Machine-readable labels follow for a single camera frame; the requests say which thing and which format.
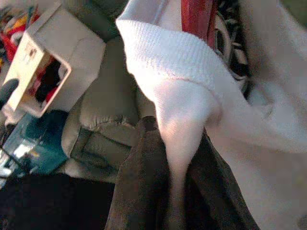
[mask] dark brown cloth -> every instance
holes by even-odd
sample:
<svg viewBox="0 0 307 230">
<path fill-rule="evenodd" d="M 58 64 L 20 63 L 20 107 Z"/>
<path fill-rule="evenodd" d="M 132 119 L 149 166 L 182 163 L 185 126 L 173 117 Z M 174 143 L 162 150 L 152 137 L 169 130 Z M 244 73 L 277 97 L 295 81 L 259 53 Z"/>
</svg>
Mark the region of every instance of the dark brown cloth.
<svg viewBox="0 0 307 230">
<path fill-rule="evenodd" d="M 139 137 L 119 170 L 106 230 L 162 229 L 169 168 L 154 117 L 138 124 Z M 204 133 L 186 177 L 188 230 L 258 230 L 229 165 Z"/>
</svg>

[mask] red fabric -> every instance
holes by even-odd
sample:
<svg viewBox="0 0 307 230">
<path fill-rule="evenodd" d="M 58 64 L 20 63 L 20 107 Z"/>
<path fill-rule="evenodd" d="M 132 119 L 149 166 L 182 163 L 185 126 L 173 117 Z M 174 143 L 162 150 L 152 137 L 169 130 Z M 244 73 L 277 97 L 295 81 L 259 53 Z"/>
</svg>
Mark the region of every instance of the red fabric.
<svg viewBox="0 0 307 230">
<path fill-rule="evenodd" d="M 33 22 L 35 22 L 38 18 L 39 18 L 40 15 L 36 15 L 33 19 Z M 4 34 L 4 33 L 0 33 L 0 38 L 4 44 L 4 48 L 6 50 L 6 55 L 7 55 L 7 58 L 10 62 L 13 61 L 14 59 L 14 56 L 16 54 L 16 51 L 17 51 L 17 48 L 18 46 L 16 46 L 15 44 L 13 44 L 11 42 L 11 36 L 16 33 L 16 32 L 24 32 L 26 29 L 25 25 L 22 25 L 18 28 L 15 28 L 13 30 L 10 30 L 8 33 Z"/>
<path fill-rule="evenodd" d="M 181 0 L 182 30 L 203 39 L 214 48 L 217 0 Z"/>
<path fill-rule="evenodd" d="M 10 41 L 10 38 L 3 33 L 0 33 L 0 38 L 4 44 L 6 50 L 6 56 L 10 62 L 13 61 L 15 53 L 17 51 L 17 46 Z"/>
</svg>

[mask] open box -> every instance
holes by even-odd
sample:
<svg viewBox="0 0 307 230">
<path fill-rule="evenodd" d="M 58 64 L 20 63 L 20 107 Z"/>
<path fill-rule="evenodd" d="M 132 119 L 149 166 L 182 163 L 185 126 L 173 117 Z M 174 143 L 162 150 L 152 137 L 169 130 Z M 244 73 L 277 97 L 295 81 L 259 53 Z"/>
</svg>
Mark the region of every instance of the open box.
<svg viewBox="0 0 307 230">
<path fill-rule="evenodd" d="M 97 78 L 105 47 L 94 32 L 69 14 L 61 3 L 55 3 L 21 39 L 5 79 L 5 82 L 19 80 L 8 105 L 36 117 L 52 109 L 69 111 Z M 50 57 L 66 71 L 48 102 L 40 103 L 29 90 Z"/>
</svg>

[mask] red strap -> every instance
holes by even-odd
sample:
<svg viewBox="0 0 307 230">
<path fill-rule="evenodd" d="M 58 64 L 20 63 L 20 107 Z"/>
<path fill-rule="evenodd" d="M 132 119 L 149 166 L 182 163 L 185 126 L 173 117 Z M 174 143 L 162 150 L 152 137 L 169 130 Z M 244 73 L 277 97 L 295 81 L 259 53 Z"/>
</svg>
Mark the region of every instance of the red strap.
<svg viewBox="0 0 307 230">
<path fill-rule="evenodd" d="M 217 0 L 181 0 L 182 30 L 203 39 L 214 48 Z"/>
</svg>

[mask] blue container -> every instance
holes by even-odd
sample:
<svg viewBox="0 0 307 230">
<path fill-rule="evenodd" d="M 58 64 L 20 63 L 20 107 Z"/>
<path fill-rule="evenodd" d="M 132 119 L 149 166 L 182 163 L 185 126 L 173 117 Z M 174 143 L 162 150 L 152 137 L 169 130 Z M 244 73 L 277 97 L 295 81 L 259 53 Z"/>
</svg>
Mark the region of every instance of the blue container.
<svg viewBox="0 0 307 230">
<path fill-rule="evenodd" d="M 52 111 L 35 118 L 26 114 L 10 134 L 3 148 L 30 173 L 50 174 L 67 157 L 61 147 L 61 136 L 67 118 L 63 111 Z M 25 172 L 16 163 L 2 154 L 0 168 L 10 169 L 14 175 Z"/>
</svg>

